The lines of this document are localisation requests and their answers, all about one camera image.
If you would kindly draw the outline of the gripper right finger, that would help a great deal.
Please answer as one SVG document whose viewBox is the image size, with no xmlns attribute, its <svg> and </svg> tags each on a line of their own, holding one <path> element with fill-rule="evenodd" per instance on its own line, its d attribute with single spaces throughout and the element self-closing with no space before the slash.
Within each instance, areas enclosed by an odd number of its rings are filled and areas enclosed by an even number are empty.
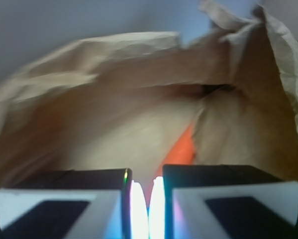
<svg viewBox="0 0 298 239">
<path fill-rule="evenodd" d="M 152 239 L 298 239 L 298 181 L 247 165 L 164 165 Z"/>
</svg>

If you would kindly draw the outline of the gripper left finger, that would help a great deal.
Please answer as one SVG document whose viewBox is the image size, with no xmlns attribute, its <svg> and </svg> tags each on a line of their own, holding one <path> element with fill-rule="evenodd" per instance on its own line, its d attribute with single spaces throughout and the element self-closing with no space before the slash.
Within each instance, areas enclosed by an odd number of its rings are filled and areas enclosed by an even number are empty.
<svg viewBox="0 0 298 239">
<path fill-rule="evenodd" d="M 50 171 L 0 188 L 0 239 L 146 239 L 141 185 L 128 168 Z"/>
</svg>

